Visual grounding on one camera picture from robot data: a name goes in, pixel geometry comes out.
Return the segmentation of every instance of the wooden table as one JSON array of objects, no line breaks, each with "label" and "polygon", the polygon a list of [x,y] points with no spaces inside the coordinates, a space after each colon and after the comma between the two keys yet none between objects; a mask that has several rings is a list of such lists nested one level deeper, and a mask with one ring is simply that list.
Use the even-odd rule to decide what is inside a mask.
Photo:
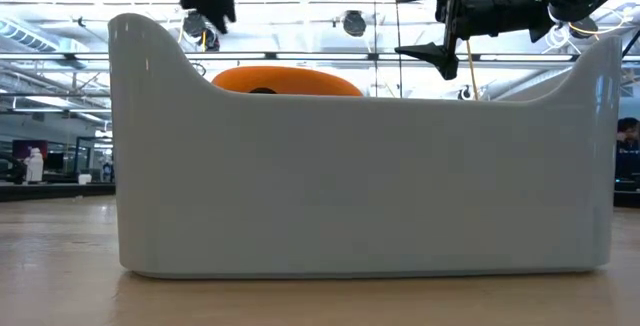
[{"label": "wooden table", "polygon": [[278,282],[133,275],[115,214],[102,197],[0,204],[0,325],[640,325],[640,210],[615,210],[591,274]]}]

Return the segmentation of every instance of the orange object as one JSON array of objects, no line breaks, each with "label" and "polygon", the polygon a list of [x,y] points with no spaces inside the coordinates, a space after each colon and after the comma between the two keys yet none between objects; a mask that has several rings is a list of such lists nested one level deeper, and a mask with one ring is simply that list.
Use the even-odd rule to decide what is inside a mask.
[{"label": "orange object", "polygon": [[294,67],[236,67],[221,72],[211,82],[223,89],[244,93],[362,96],[357,87],[340,77]]}]

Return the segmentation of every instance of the ceiling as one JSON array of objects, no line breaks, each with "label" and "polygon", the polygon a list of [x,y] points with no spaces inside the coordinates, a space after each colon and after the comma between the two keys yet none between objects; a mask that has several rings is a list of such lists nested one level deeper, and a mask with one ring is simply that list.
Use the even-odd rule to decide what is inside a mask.
[{"label": "ceiling", "polygon": [[[0,22],[27,30],[34,37],[52,45],[56,52],[107,51],[107,23],[114,16],[134,12],[150,17],[162,24],[185,52],[201,52],[194,40],[182,34],[181,25],[185,15],[177,0],[0,0]],[[439,43],[444,27],[434,20],[434,2],[394,4],[394,0],[236,0],[238,22],[231,25],[228,35],[220,36],[221,52],[325,52],[325,53],[392,53],[398,46],[418,43]],[[620,35],[630,38],[632,31],[640,25],[640,0],[609,0],[597,10],[592,18],[600,31],[600,38]],[[362,37],[347,35],[341,19],[348,10],[361,11],[367,30]],[[496,38],[475,37],[470,42],[474,54],[579,54],[588,48],[595,38],[579,40],[569,36],[565,26],[555,30],[546,38],[532,44],[528,32],[512,32]],[[31,47],[0,36],[0,52],[34,53]],[[458,52],[466,54],[464,44]],[[640,48],[631,54],[640,54]],[[238,64],[256,64],[264,61],[217,61],[203,62],[206,77]],[[301,66],[309,62],[291,61]],[[7,92],[33,92],[42,90],[52,93],[109,94],[108,64],[92,63],[83,70],[51,61],[21,60],[0,61],[0,71],[5,72],[5,83],[0,89]],[[342,76],[361,86],[372,95],[384,97],[455,97],[457,90],[471,82],[468,69],[461,69],[453,81],[442,80],[437,72],[426,64],[405,63],[400,70],[397,62],[374,64],[345,61],[326,62],[314,66]],[[503,65],[492,68],[478,64],[476,80],[483,90],[496,85],[512,87],[546,72],[540,67],[527,65]],[[26,74],[27,83],[11,82],[12,76]],[[627,72],[634,79],[633,70]],[[83,97],[70,100],[74,107],[96,109],[109,108],[107,97]],[[33,100],[19,100],[20,106],[32,105]],[[40,103],[40,106],[51,106]],[[108,113],[93,113],[101,122],[109,120]]]}]

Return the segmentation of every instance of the person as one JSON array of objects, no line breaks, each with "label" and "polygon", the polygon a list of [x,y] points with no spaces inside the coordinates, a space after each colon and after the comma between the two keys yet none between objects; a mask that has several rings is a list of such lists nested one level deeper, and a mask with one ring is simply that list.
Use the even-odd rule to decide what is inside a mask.
[{"label": "person", "polygon": [[633,178],[640,173],[640,121],[633,117],[618,120],[616,178]]}]

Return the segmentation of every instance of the desk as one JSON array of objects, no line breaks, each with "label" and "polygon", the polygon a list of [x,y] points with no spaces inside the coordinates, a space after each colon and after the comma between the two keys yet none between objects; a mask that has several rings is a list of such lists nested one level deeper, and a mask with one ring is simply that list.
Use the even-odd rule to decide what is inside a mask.
[{"label": "desk", "polygon": [[612,262],[591,274],[279,282],[128,273],[115,213],[111,197],[1,204],[0,325],[640,324],[640,210],[615,210]]}]

